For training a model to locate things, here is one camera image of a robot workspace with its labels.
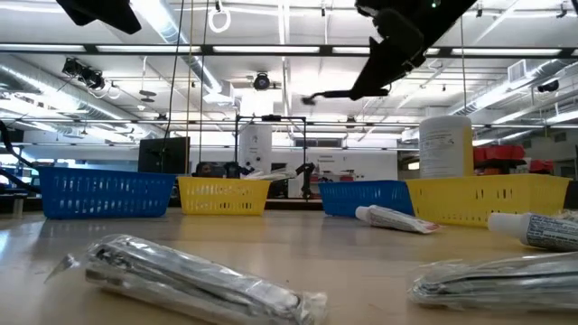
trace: plastic basket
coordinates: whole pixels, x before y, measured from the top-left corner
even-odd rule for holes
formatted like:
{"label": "plastic basket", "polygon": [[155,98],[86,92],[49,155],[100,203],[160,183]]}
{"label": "plastic basket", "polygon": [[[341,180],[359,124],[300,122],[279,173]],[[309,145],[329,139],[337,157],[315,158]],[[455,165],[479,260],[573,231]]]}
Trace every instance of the plastic basket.
{"label": "plastic basket", "polygon": [[270,181],[179,177],[182,213],[260,216]]}
{"label": "plastic basket", "polygon": [[353,217],[360,206],[372,204],[414,215],[403,181],[344,181],[321,183],[323,209],[331,216]]}
{"label": "plastic basket", "polygon": [[415,215],[436,223],[486,227],[492,212],[554,215],[564,207],[562,177],[519,174],[411,180]]}
{"label": "plastic basket", "polygon": [[46,218],[155,218],[166,212],[175,175],[39,168]]}

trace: wooden table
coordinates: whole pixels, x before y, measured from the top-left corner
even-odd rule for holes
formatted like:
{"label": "wooden table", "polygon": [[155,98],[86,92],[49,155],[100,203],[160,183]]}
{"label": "wooden table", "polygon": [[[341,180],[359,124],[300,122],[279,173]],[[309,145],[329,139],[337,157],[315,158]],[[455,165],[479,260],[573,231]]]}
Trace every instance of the wooden table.
{"label": "wooden table", "polygon": [[127,233],[263,276],[295,290],[329,295],[325,324],[565,324],[578,314],[431,310],[406,299],[417,266],[443,259],[540,254],[477,228],[426,236],[366,227],[322,212],[267,211],[256,217],[0,221],[0,324],[114,325],[203,322],[85,283],[79,271],[44,279],[68,252]]}

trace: table surface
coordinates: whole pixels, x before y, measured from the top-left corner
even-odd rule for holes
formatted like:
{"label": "table surface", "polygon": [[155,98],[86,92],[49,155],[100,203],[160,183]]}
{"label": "table surface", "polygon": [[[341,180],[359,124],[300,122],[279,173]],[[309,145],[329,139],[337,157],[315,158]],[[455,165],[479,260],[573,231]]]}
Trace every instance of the table surface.
{"label": "table surface", "polygon": [[419,236],[367,227],[322,212],[267,211],[261,217],[184,217],[44,221],[0,220],[0,324],[204,324],[85,283],[69,271],[44,284],[70,252],[126,233],[265,277],[296,291],[329,296],[325,324],[552,324],[578,314],[425,309],[406,299],[419,265],[446,259],[542,254],[481,228],[446,227]]}

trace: desk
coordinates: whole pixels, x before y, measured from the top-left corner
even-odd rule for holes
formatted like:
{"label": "desk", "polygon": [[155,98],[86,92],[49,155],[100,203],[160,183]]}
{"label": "desk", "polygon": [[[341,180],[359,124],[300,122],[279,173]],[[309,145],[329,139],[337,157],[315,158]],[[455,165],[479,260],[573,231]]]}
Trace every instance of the desk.
{"label": "desk", "polygon": [[201,321],[101,292],[81,272],[42,282],[68,252],[108,234],[127,233],[284,284],[329,295],[325,324],[487,325],[575,323],[578,314],[491,314],[431,310],[406,300],[406,277],[441,259],[489,259],[540,253],[477,228],[438,234],[371,228],[318,211],[267,211],[258,217],[0,221],[0,315],[10,325],[190,325]]}

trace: ceiling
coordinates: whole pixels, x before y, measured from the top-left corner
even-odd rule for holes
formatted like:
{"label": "ceiling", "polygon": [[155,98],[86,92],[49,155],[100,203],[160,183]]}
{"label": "ceiling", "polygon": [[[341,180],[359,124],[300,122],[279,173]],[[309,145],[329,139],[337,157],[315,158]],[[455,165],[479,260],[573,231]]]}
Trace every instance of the ceiling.
{"label": "ceiling", "polygon": [[[230,11],[230,27],[224,32],[213,32],[206,27],[206,17],[215,2],[168,0],[172,18],[179,22],[182,14],[182,34],[193,44],[258,44],[277,45],[359,45],[367,46],[369,36],[377,36],[372,23],[357,14],[353,0],[284,0],[289,7],[285,12],[284,36],[280,36],[279,8],[270,0],[223,0],[222,5]],[[327,14],[322,16],[322,6]],[[566,16],[561,5],[567,8]],[[476,17],[478,10],[482,16]],[[99,22],[78,27],[52,0],[14,1],[0,0],[0,40],[2,43],[77,43],[77,44],[162,44],[163,38],[141,14],[138,18],[143,30],[134,35],[123,34]],[[225,23],[225,15],[217,14],[214,24]],[[578,20],[571,5],[560,0],[484,0],[463,16],[435,46],[459,48],[509,47],[509,48],[556,48],[578,46]],[[70,55],[46,53],[0,53],[3,57],[15,56],[52,76],[68,81],[62,74],[64,61]],[[83,64],[94,70],[102,70],[103,76],[114,81],[120,97],[113,99],[106,94],[102,100],[125,111],[127,116],[153,119],[166,114],[171,108],[173,119],[190,116],[204,119],[232,119],[237,110],[234,105],[220,106],[201,100],[199,78],[183,60],[171,56],[150,56],[144,64],[143,56],[74,55]],[[247,76],[257,72],[268,72],[269,78],[279,89],[267,91],[275,102],[275,113],[285,114],[283,95],[282,59],[278,56],[208,56],[205,65],[216,79],[231,82],[236,95],[251,92]],[[319,101],[314,107],[301,104],[301,97],[326,89],[350,88],[365,64],[363,57],[290,57],[291,105],[294,116],[307,116],[323,121],[345,121],[355,116],[358,121],[418,123],[427,116],[449,113],[448,110],[466,100],[478,96],[488,86],[508,77],[508,67],[519,60],[514,59],[428,59],[426,63],[405,79],[392,85],[391,95],[383,98],[362,99],[352,102],[345,99]],[[175,70],[174,93],[171,97],[171,81]],[[573,75],[564,75],[559,93],[570,92],[574,87]],[[196,88],[191,88],[195,81]],[[71,81],[82,88],[77,81]],[[145,89],[158,94],[153,103],[142,103],[139,90]],[[527,107],[531,97],[529,88],[521,89],[515,96],[491,103],[471,115],[474,123],[492,123],[521,107]],[[556,94],[537,94],[533,104],[547,102]],[[550,112],[551,107],[541,110]],[[6,116],[18,116],[17,112],[5,112]],[[172,128],[181,129],[181,125]],[[401,132],[401,128],[391,128]]]}

